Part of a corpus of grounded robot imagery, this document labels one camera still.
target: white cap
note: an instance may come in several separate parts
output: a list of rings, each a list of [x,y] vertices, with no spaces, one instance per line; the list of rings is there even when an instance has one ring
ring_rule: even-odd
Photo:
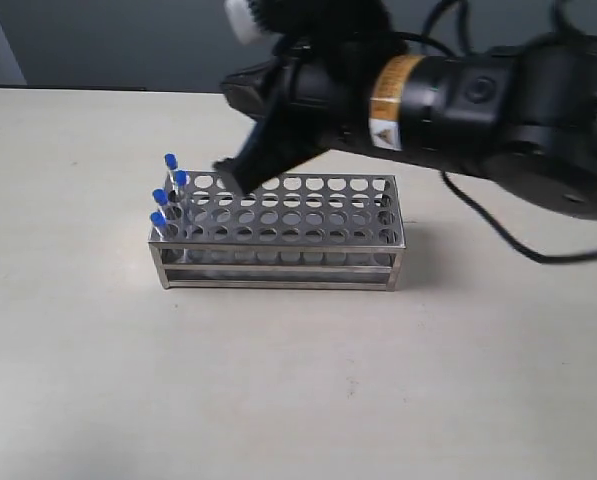
[[[225,0],[225,10],[240,43],[248,45],[266,36],[264,29],[256,22],[247,0]]]

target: test tube rack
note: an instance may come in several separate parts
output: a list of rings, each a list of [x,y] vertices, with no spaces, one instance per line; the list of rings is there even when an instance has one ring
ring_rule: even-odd
[[[149,248],[163,288],[394,291],[405,232],[393,176],[287,174],[244,197],[189,172]],[[173,186],[169,179],[165,191]]]

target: blue test tube cap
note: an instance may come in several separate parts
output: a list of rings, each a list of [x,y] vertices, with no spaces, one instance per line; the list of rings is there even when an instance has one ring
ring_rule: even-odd
[[[150,218],[151,218],[151,223],[154,224],[154,227],[166,227],[167,226],[167,219],[160,212],[152,213]]]
[[[173,153],[165,155],[165,164],[169,170],[178,169],[178,160],[176,160],[176,156]]]
[[[178,185],[179,187],[184,187],[185,185],[187,185],[187,172],[184,172],[182,170],[178,170],[176,172],[176,176],[174,177],[174,180],[176,181],[176,185]]]
[[[165,192],[162,188],[154,190],[152,195],[156,203],[161,207],[164,207],[169,203],[169,199],[167,198],[167,192]]]

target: table surface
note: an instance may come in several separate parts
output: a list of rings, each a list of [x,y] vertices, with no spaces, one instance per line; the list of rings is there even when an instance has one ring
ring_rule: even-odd
[[[424,169],[394,174],[396,293],[162,290],[162,156],[250,128],[217,96],[0,90],[0,480],[597,478],[597,265],[513,253]],[[460,185],[552,253],[597,223]]]

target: warning label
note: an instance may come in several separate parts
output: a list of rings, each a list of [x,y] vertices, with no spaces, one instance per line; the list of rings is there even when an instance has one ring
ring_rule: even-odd
[[[392,58],[380,74],[371,98],[369,129],[374,146],[402,150],[398,112],[407,79],[421,56]]]

